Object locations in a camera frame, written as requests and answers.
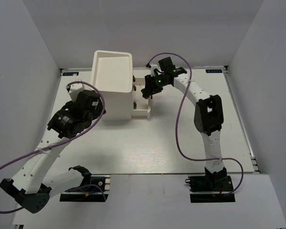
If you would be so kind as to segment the white drawer cabinet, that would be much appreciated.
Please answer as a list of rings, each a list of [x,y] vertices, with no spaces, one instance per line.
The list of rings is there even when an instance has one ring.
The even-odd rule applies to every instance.
[[[103,95],[104,121],[126,121],[133,110],[133,60],[127,52],[94,53],[91,84]]]

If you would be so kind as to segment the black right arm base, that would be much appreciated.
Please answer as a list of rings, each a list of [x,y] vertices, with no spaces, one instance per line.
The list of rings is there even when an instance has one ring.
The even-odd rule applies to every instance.
[[[189,186],[191,203],[233,203],[235,195],[229,194],[234,190],[230,176],[211,186],[206,176],[189,176],[185,179]]]

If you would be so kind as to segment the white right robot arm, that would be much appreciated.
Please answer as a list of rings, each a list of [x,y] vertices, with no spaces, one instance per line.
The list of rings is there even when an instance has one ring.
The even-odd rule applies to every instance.
[[[219,95],[210,95],[190,78],[183,67],[176,67],[170,57],[161,59],[158,64],[147,63],[150,74],[145,76],[143,98],[152,98],[167,85],[183,93],[194,106],[194,125],[201,134],[205,151],[205,175],[190,178],[190,184],[204,191],[219,189],[227,177],[222,161],[220,133],[224,122],[222,100]]]

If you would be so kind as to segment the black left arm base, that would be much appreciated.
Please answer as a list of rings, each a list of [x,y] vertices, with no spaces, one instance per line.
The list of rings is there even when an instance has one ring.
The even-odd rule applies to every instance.
[[[60,202],[104,203],[109,195],[110,183],[110,175],[91,176],[89,186],[61,193]]]

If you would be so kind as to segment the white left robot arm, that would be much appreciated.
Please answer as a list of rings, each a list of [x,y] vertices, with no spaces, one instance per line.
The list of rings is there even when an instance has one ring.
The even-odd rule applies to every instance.
[[[83,166],[46,179],[46,174],[68,144],[90,131],[106,113],[103,95],[96,89],[82,90],[68,101],[47,124],[42,142],[29,153],[29,160],[0,188],[30,213],[41,211],[48,201],[65,191],[87,190],[93,186],[91,173]]]

